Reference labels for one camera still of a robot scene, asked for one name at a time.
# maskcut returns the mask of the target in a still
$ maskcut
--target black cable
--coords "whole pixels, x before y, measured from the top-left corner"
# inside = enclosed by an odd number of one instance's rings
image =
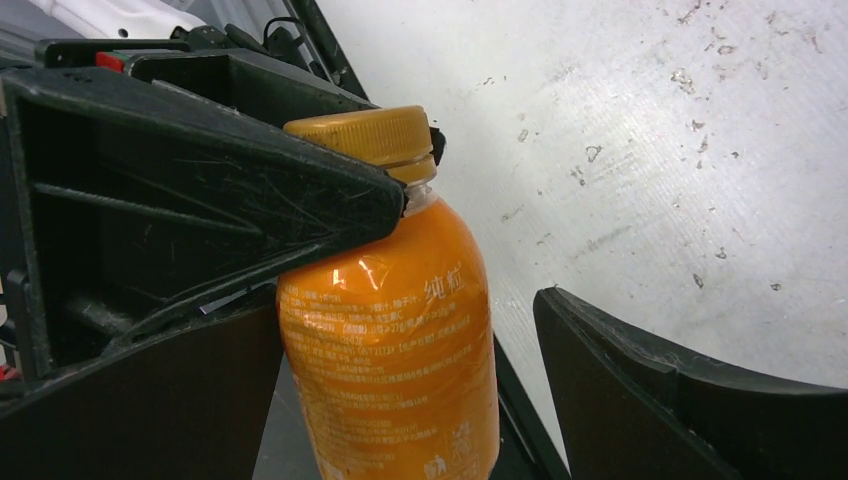
[[[270,33],[270,30],[271,30],[271,25],[273,25],[277,22],[288,22],[288,23],[294,23],[295,25],[303,26],[303,22],[301,22],[299,19],[294,18],[294,17],[274,17],[271,20],[268,20],[268,22],[265,24],[265,29],[262,31],[262,44],[263,45],[268,44],[268,35]],[[298,37],[297,40],[300,40],[300,43],[303,43],[303,40],[301,40],[300,37]]]

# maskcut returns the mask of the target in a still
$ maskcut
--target stain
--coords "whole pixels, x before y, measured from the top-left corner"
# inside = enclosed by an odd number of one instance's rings
[[[580,183],[581,187],[586,186],[586,180],[583,179],[583,170],[580,167],[576,167],[571,171],[571,176],[577,179],[577,182]]]
[[[782,15],[778,13],[777,10],[775,10],[766,17],[766,23],[768,23],[769,27],[771,27],[771,30],[774,33],[782,37],[784,35],[789,35],[789,30],[784,30],[777,26],[777,24],[780,23],[779,21],[781,19],[781,16]]]
[[[622,234],[629,232],[632,228],[633,228],[633,225],[625,225],[623,227],[618,227],[618,228],[616,228],[615,230],[613,230],[609,233],[601,235],[600,237],[598,237],[594,240],[592,240],[592,239],[586,240],[586,250],[583,253],[594,252],[595,250],[598,250],[599,248],[601,248],[604,245],[606,245],[607,243],[615,240],[616,238],[618,238]]]
[[[707,150],[709,150],[709,148],[710,148],[709,139],[710,139],[709,135],[704,135],[704,139],[701,140],[701,146],[698,147],[698,153],[704,153]]]
[[[510,212],[510,213],[504,213],[503,215],[501,215],[501,223],[506,223],[506,222],[508,222],[508,221],[509,221],[512,217],[514,217],[514,216],[518,215],[519,213],[521,213],[521,211],[522,211],[522,210],[524,210],[524,205],[522,205],[522,206],[520,206],[520,207],[516,208],[515,210],[513,210],[513,211],[512,211],[512,212]]]
[[[686,15],[683,15],[682,17],[677,19],[677,23],[680,25],[688,25],[689,20],[692,20],[692,17],[695,15],[695,13],[701,9],[701,2],[702,0],[698,0],[698,2],[694,6],[692,6],[692,8],[690,8],[688,12],[686,12]]]
[[[727,36],[718,33],[718,31],[715,29],[715,27],[710,27],[710,33],[712,33],[713,36],[716,37],[716,39],[718,39],[718,40],[727,40]]]
[[[804,42],[812,45],[816,53],[824,53],[819,46],[817,28],[807,25],[805,21],[799,23],[795,20],[794,15],[775,10],[766,17],[766,23],[774,35],[784,37],[794,33],[801,37]],[[830,30],[830,25],[825,23],[824,31],[828,30]]]
[[[600,145],[593,145],[586,147],[586,159],[589,160],[589,163],[595,161],[598,158],[598,155],[604,150],[604,147]]]
[[[734,70],[731,70],[725,67],[724,65],[713,65],[713,71],[718,74],[719,82],[727,80],[727,77],[730,77],[731,75],[736,73]]]
[[[757,73],[760,74],[760,78],[763,80],[768,80],[768,66],[763,62],[757,62],[756,65]]]
[[[554,74],[542,85],[542,88],[561,82],[565,77],[574,73],[574,70],[576,70],[576,67],[573,65],[564,65],[561,63],[559,68],[554,71]]]
[[[680,89],[688,95],[695,93],[695,82],[692,80],[692,77],[686,73],[686,69],[678,68],[675,70],[671,74],[671,81],[677,83],[680,86]]]

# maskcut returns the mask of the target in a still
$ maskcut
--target dirt spot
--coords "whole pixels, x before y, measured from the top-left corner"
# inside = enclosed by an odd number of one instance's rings
[[[589,160],[589,163],[595,161],[598,158],[598,155],[604,150],[604,147],[600,145],[593,145],[586,147],[586,159]]]
[[[511,211],[511,212],[509,212],[509,213],[504,213],[503,215],[501,215],[501,223],[506,223],[506,222],[508,222],[510,219],[512,219],[512,217],[514,217],[514,216],[518,215],[519,213],[521,213],[521,211],[522,211],[522,210],[524,210],[524,205],[522,205],[522,206],[520,206],[520,207],[516,208],[515,210],[513,210],[513,211]]]
[[[760,74],[760,78],[763,80],[768,80],[768,66],[763,62],[757,62],[756,65],[757,73]]]
[[[692,20],[692,17],[695,15],[695,13],[701,9],[701,2],[702,0],[698,0],[698,2],[693,5],[688,12],[686,12],[686,15],[683,15],[682,17],[679,17],[677,19],[677,23],[680,25],[688,25],[689,20]]]
[[[671,81],[677,83],[680,89],[688,95],[695,93],[695,81],[686,73],[686,69],[678,68],[671,74]]]
[[[551,75],[551,77],[547,81],[545,81],[544,84],[542,84],[542,88],[545,88],[547,86],[550,86],[550,85],[553,85],[553,84],[556,84],[556,83],[563,81],[565,79],[565,77],[574,73],[574,70],[576,70],[576,69],[577,69],[577,67],[575,67],[573,65],[565,65],[565,64],[560,63],[559,68],[557,68],[554,71],[554,74]]]
[[[727,80],[727,77],[730,77],[732,74],[736,73],[735,71],[725,67],[724,65],[713,65],[713,71],[718,74],[719,82]]]
[[[698,153],[704,153],[704,152],[706,152],[707,150],[710,149],[709,139],[710,139],[709,135],[704,135],[704,139],[701,140],[701,146],[698,147]]]
[[[586,246],[588,247],[590,252],[594,252],[595,250],[601,248],[605,244],[611,242],[612,240],[615,240],[621,234],[629,232],[630,229],[632,229],[632,228],[633,228],[633,225],[626,225],[624,227],[618,227],[615,230],[613,230],[613,231],[611,231],[611,232],[609,232],[605,235],[601,235],[600,237],[598,237],[594,240],[586,240]]]
[[[715,27],[710,27],[710,33],[712,33],[713,36],[716,37],[717,40],[727,40],[727,36],[718,33],[718,31],[716,31]]]
[[[818,37],[815,34],[813,34],[813,36],[810,38],[810,43],[813,44],[813,48],[816,49],[816,53],[822,53],[821,48],[819,48]]]
[[[580,167],[576,167],[572,170],[571,176],[577,179],[577,183],[579,183],[581,187],[586,186],[586,180],[583,178],[583,170],[581,170]]]
[[[766,17],[766,23],[768,23],[769,27],[771,28],[771,31],[774,32],[775,34],[777,34],[778,36],[781,36],[781,37],[784,36],[784,35],[789,35],[789,30],[780,28],[780,26],[779,26],[780,23],[781,23],[782,17],[783,17],[783,15],[781,13],[779,13],[777,10],[771,12]]]

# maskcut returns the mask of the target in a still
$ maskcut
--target bottle neck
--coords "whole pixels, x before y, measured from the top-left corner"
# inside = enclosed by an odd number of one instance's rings
[[[409,198],[409,202],[406,203],[406,210],[403,211],[404,217],[410,217],[426,210],[439,199],[439,195],[433,191],[427,182],[406,187],[406,196]]]

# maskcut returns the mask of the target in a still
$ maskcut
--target bottle label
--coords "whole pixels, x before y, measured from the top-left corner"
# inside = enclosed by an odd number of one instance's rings
[[[316,459],[325,480],[488,478],[500,436],[479,253],[400,240],[280,279]]]

